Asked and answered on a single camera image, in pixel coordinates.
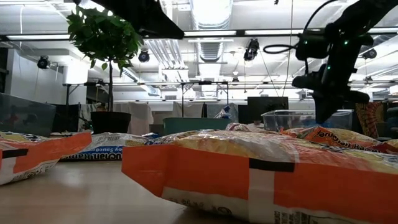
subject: plant pot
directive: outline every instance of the plant pot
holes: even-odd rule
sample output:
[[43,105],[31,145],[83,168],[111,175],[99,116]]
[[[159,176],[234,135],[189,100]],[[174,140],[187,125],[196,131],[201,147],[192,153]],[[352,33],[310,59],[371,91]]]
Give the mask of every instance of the plant pot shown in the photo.
[[105,132],[127,133],[131,114],[123,112],[97,111],[91,112],[94,134]]

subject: barcode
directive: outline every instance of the barcode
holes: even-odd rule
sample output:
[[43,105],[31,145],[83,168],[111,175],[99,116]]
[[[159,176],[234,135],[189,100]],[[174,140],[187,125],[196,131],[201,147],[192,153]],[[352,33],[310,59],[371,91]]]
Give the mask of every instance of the barcode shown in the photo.
[[107,142],[113,142],[113,141],[117,141],[117,140],[119,140],[120,139],[120,136],[119,135],[117,135],[117,136],[107,136],[107,137],[105,137],[105,136],[102,136],[102,137],[100,137],[99,139],[98,139],[98,141],[107,141]]

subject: potted plant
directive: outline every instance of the potted plant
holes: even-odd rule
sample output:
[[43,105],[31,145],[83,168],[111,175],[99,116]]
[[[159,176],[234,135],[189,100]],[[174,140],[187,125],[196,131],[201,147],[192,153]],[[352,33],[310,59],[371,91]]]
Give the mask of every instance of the potted plant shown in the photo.
[[141,37],[129,22],[110,11],[76,7],[68,17],[70,41],[91,61],[91,68],[102,62],[101,68],[109,68],[108,111],[93,112],[91,119],[95,133],[126,133],[131,115],[113,112],[113,63],[122,72],[131,66],[130,59],[138,53]]

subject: teal container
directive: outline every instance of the teal container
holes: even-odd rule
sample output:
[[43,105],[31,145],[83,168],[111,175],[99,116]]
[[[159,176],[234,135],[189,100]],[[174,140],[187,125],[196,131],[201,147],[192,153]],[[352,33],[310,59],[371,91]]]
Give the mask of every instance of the teal container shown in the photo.
[[163,128],[165,135],[202,129],[225,130],[230,122],[225,118],[165,118]]

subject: table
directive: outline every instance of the table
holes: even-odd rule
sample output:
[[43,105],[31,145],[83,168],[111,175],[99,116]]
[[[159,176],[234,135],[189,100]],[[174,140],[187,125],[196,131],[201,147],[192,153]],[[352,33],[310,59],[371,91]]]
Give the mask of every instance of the table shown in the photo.
[[0,223],[242,224],[152,195],[121,162],[59,162],[46,174],[0,186]]

